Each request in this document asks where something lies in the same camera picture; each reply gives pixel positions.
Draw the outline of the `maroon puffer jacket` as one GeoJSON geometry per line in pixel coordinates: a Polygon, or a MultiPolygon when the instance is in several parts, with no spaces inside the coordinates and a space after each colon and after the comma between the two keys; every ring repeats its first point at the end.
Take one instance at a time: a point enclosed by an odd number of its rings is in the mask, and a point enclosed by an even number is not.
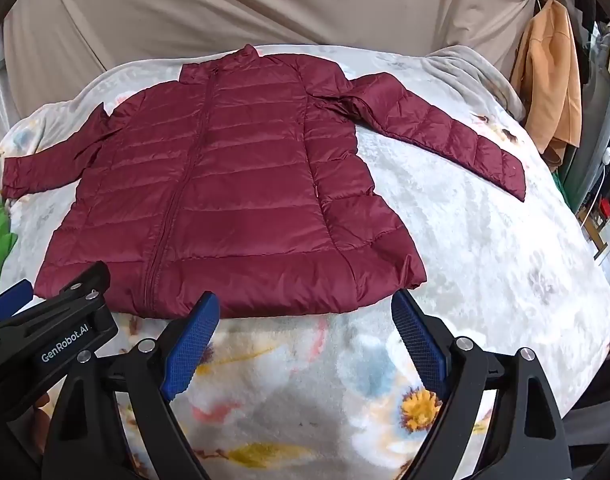
{"type": "Polygon", "coordinates": [[[351,312],[427,278],[405,224],[357,152],[367,127],[439,155],[517,198],[519,159],[387,73],[253,47],[183,66],[68,139],[4,161],[7,200],[73,184],[35,292],[92,263],[107,304],[181,318],[213,292],[227,318],[351,312]]]}

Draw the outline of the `beige curtain backdrop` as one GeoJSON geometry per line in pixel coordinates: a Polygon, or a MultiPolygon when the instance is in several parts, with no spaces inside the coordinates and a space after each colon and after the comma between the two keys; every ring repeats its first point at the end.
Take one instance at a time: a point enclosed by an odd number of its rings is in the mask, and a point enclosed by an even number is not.
{"type": "Polygon", "coordinates": [[[17,0],[2,25],[20,116],[106,70],[246,44],[331,44],[425,55],[453,44],[509,74],[535,0],[17,0]]]}

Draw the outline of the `orange hanging garment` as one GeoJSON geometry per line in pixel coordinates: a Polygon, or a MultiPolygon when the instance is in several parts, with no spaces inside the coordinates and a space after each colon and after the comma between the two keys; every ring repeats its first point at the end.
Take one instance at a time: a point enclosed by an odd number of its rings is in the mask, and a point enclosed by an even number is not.
{"type": "Polygon", "coordinates": [[[567,8],[547,0],[529,21],[510,78],[526,118],[523,126],[550,170],[582,136],[582,92],[567,8]]]}

